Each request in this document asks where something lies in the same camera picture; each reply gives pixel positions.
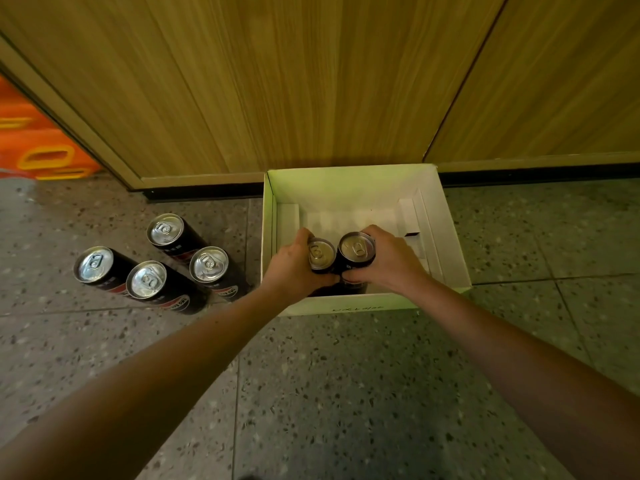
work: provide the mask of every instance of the can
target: can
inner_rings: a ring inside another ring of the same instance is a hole
[[[135,300],[185,315],[201,311],[207,293],[194,282],[158,261],[144,261],[127,277],[127,291]]]
[[[309,248],[309,265],[316,274],[332,273],[335,265],[335,248],[333,244],[321,237],[310,237],[307,242]],[[309,296],[331,296],[341,294],[338,285],[323,286],[313,291]]]
[[[222,248],[207,246],[198,250],[189,264],[191,277],[227,301],[235,301],[249,293],[244,273]]]
[[[340,272],[340,285],[348,294],[361,294],[367,290],[366,283],[348,282],[342,273],[348,269],[366,267],[376,257],[376,242],[364,232],[348,232],[340,238],[336,272]]]
[[[79,282],[109,293],[131,298],[127,291],[127,276],[137,265],[133,259],[105,246],[84,250],[76,259],[74,276]]]
[[[182,217],[161,214],[147,227],[147,238],[164,254],[188,266],[191,257],[208,244]]]

